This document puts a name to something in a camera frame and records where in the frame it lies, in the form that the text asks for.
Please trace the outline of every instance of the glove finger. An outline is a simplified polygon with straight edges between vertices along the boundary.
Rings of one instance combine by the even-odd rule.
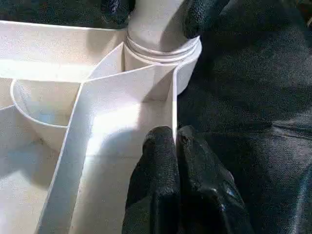
[[[252,234],[234,179],[207,142],[185,126],[178,131],[178,145],[186,233]]]
[[[173,234],[178,230],[180,181],[173,133],[151,130],[127,195],[123,234]]]
[[[135,0],[101,0],[101,10],[107,23],[116,28],[127,24],[128,16],[134,9]]]
[[[183,19],[186,38],[195,38],[209,29],[230,0],[190,0]]]

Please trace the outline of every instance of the white plastic tray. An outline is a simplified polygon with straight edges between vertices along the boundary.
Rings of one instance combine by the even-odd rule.
[[[0,21],[0,233],[121,233],[145,135],[175,138],[177,79],[201,50],[164,66],[124,40]]]

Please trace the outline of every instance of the black fabric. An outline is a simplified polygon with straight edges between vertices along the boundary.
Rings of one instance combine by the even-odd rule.
[[[255,233],[312,233],[312,38],[299,12],[230,1],[201,40],[179,122],[233,174]]]
[[[123,234],[174,234],[180,220],[180,181],[169,127],[151,130],[130,179]]]
[[[187,234],[253,234],[231,173],[207,142],[186,126],[178,132],[182,223]]]

